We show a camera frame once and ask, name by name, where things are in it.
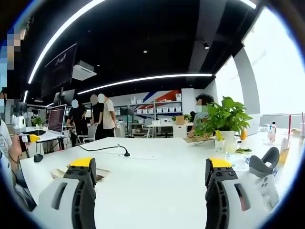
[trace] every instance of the ceiling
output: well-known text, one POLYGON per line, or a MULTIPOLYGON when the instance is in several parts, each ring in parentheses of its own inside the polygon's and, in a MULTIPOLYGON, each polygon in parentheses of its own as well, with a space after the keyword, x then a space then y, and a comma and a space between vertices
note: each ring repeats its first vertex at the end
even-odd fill
MULTIPOLYGON (((33 23, 21 45, 22 79, 26 85, 45 44, 57 29, 89 0, 46 1, 33 14, 33 23)), ((236 53, 251 27, 259 7, 239 0, 106 0, 78 18, 54 43, 41 66, 74 43, 76 60, 92 66, 96 76, 73 79, 64 89, 77 92, 128 79, 173 73, 216 73, 236 53), (203 47, 207 41, 209 50, 203 47)), ((27 85, 30 104, 41 95, 42 68, 27 85)), ((212 77, 160 79, 118 85, 94 91, 106 96, 174 90, 204 89, 212 77)), ((88 102, 91 93, 77 95, 88 102)))

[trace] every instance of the desk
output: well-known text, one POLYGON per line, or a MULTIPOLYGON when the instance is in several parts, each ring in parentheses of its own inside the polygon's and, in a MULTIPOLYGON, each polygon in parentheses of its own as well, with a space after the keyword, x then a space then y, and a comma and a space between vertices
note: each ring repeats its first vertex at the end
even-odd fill
POLYGON ((173 128, 173 137, 186 137, 186 132, 187 132, 187 129, 186 127, 187 126, 193 126, 193 123, 187 123, 187 124, 184 124, 184 125, 176 125, 176 123, 165 123, 165 124, 158 124, 158 125, 148 125, 148 130, 147 130, 147 135, 146 135, 146 138, 149 138, 149 132, 150 132, 150 129, 152 129, 152 132, 153 132, 153 129, 154 127, 172 127, 173 128))
MULTIPOLYGON (((263 144, 266 133, 249 136, 241 147, 250 147, 262 157, 270 146, 263 144)), ((21 161, 29 190, 38 203, 39 194, 53 181, 50 171, 66 171, 69 162, 94 157, 96 166, 111 174, 95 186, 97 229, 202 229, 206 224, 205 163, 217 155, 214 142, 196 146, 181 138, 106 138, 82 145, 87 149, 126 147, 131 157, 121 157, 124 149, 87 152, 79 147, 47 154, 39 163, 21 161)), ((292 139, 284 171, 277 183, 289 187, 300 161, 302 144, 292 139)), ((237 172, 246 176, 246 172, 237 172)))
MULTIPOLYGON (((37 128, 35 127, 27 127, 25 132, 28 131, 35 131, 37 130, 37 128)), ((45 142, 50 142, 50 141, 54 141, 54 140, 58 140, 59 144, 61 144, 61 148, 64 148, 64 144, 63 144, 63 138, 64 135, 57 135, 51 132, 48 132, 48 128, 46 126, 44 126, 42 128, 43 131, 45 131, 46 133, 38 136, 40 138, 40 140, 38 140, 37 142, 31 144, 28 147, 28 152, 29 152, 29 156, 33 157, 35 154, 42 154, 44 155, 44 152, 48 152, 51 149, 51 146, 48 147, 48 145, 44 144, 45 142)))

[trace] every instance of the ceiling light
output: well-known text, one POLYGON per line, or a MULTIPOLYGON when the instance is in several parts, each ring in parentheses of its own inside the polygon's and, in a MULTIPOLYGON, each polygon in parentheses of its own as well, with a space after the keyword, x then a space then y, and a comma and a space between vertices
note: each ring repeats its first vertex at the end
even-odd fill
POLYGON ((32 73, 30 74, 30 78, 28 83, 31 83, 35 73, 37 72, 37 69, 42 62, 44 56, 50 49, 50 47, 55 43, 55 41, 59 38, 59 36, 73 23, 75 22, 80 16, 82 16, 84 13, 92 9, 94 6, 98 5, 99 3, 103 2, 105 0, 92 0, 89 2, 87 5, 83 6, 81 9, 79 9, 75 14, 73 14, 57 31, 56 33, 52 36, 52 38, 49 40, 47 45, 44 47, 42 50, 38 60, 36 61, 34 68, 32 70, 32 73))
POLYGON ((49 105, 46 105, 46 107, 49 107, 49 106, 52 106, 54 103, 51 103, 51 104, 49 104, 49 105))
POLYGON ((25 94, 24 94, 24 98, 23 98, 23 102, 25 103, 25 101, 27 100, 27 95, 28 95, 28 90, 25 91, 25 94))
POLYGON ((95 91, 98 89, 102 89, 105 87, 111 87, 111 86, 116 86, 116 85, 120 85, 120 84, 125 84, 125 83, 132 83, 132 82, 137 82, 137 81, 145 81, 145 80, 155 80, 155 79, 163 79, 163 78, 174 78, 174 77, 194 77, 194 76, 212 76, 212 74, 173 74, 173 75, 158 75, 158 76, 150 76, 150 77, 144 77, 144 78, 140 78, 140 79, 133 79, 133 80, 125 80, 125 81, 121 81, 121 82, 117 82, 117 83, 111 83, 111 84, 107 84, 104 86, 100 86, 100 87, 95 87, 83 92, 78 92, 77 94, 83 94, 86 92, 91 92, 91 91, 95 91))
POLYGON ((208 50, 210 48, 209 45, 207 44, 207 42, 204 42, 203 46, 204 46, 204 49, 206 49, 206 50, 208 50))
POLYGON ((250 0, 239 0, 239 1, 242 1, 243 3, 245 3, 248 6, 252 7, 253 9, 256 8, 256 5, 253 2, 251 2, 250 0))

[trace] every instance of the laptop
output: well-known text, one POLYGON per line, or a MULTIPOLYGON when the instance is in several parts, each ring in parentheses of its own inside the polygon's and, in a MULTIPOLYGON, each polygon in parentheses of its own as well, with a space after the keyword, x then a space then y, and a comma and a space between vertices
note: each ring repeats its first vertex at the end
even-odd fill
POLYGON ((249 116, 252 117, 252 119, 247 121, 250 125, 247 128, 247 136, 256 134, 259 130, 259 124, 261 122, 261 114, 249 114, 249 116))

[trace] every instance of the hand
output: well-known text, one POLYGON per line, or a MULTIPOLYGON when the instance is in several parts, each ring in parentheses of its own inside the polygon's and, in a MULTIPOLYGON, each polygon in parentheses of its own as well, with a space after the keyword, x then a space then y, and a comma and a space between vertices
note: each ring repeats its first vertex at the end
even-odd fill
POLYGON ((194 137, 194 131, 190 131, 188 134, 187 134, 187 137, 194 137))
POLYGON ((9 154, 15 161, 17 161, 18 156, 22 154, 20 140, 19 140, 18 135, 15 135, 12 138, 12 145, 10 146, 9 154))

